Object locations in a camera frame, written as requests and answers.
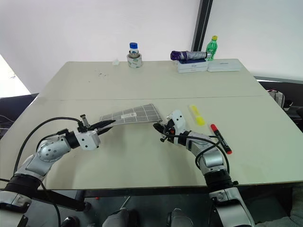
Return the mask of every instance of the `green soda bottle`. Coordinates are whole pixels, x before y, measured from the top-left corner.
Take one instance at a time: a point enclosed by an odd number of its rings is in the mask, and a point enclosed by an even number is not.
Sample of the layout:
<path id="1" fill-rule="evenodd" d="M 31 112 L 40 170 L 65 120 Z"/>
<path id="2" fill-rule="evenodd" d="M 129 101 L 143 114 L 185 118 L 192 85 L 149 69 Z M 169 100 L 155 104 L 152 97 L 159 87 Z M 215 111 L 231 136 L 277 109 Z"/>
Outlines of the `green soda bottle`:
<path id="1" fill-rule="evenodd" d="M 217 51 L 218 48 L 217 39 L 218 36 L 214 35 L 212 37 L 212 40 L 209 42 L 209 44 L 206 47 L 206 52 L 211 54 L 210 58 L 208 59 L 209 61 L 212 61 L 214 59 L 214 54 Z"/>

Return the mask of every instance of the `white table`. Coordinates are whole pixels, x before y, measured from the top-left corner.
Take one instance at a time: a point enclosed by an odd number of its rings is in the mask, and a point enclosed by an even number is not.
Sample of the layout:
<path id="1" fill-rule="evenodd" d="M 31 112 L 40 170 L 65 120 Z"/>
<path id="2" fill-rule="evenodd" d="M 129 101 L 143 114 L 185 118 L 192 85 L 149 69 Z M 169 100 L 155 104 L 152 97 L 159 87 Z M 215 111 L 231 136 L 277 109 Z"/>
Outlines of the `white table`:
<path id="1" fill-rule="evenodd" d="M 303 180 L 303 134 L 245 68 L 178 74 L 171 61 L 145 62 L 139 69 L 130 69 L 125 62 L 119 66 L 110 62 L 65 64 L 0 141 L 0 177 L 11 177 L 24 138 L 40 122 L 56 116 L 79 118 L 85 113 L 94 123 L 101 115 L 148 103 L 154 103 L 163 118 L 180 109 L 188 129 L 211 135 L 207 125 L 198 126 L 191 117 L 188 105 L 195 104 L 232 148 L 228 156 L 231 177 L 242 185 Z M 75 126 L 56 121 L 39 129 L 20 163 L 35 151 L 40 138 Z M 46 187 L 205 186 L 195 157 L 182 146 L 161 143 L 151 123 L 116 126 L 100 138 L 97 150 L 77 148 L 55 163 Z"/>

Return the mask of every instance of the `small white box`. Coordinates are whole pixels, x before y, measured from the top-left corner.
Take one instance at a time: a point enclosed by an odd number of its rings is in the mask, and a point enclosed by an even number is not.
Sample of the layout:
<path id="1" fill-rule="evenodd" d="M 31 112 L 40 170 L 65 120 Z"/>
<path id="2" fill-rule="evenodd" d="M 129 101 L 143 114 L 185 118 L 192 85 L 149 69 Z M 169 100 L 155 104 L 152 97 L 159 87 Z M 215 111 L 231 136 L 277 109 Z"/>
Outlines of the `small white box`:
<path id="1" fill-rule="evenodd" d="M 203 72 L 207 70 L 208 61 L 205 59 L 177 61 L 179 73 L 183 72 Z"/>
<path id="2" fill-rule="evenodd" d="M 238 59 L 215 59 L 208 62 L 209 72 L 240 71 L 242 68 Z"/>

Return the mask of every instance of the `red marker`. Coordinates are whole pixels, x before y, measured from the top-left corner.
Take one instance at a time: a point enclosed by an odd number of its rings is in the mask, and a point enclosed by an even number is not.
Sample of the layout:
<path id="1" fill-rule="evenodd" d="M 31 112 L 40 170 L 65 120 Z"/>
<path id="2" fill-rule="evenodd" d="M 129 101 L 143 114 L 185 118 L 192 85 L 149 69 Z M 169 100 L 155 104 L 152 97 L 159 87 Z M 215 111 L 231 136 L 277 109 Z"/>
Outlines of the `red marker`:
<path id="1" fill-rule="evenodd" d="M 212 128 L 214 134 L 221 139 L 221 144 L 225 152 L 230 155 L 232 153 L 232 149 L 227 145 L 226 141 L 224 140 L 223 136 L 219 132 L 218 128 L 215 124 L 211 124 L 210 127 Z"/>

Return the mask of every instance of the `white sheet with grid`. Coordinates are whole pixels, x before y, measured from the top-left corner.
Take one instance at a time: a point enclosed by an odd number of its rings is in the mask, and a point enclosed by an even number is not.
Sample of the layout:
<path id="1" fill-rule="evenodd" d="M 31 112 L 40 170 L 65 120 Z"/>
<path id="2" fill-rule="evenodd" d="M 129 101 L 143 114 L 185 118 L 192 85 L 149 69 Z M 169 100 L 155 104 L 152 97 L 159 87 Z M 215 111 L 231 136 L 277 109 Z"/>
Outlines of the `white sheet with grid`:
<path id="1" fill-rule="evenodd" d="M 118 124 L 156 122 L 162 119 L 154 104 L 147 104 L 100 117 L 100 121 L 105 120 L 116 120 L 106 127 L 108 128 Z"/>

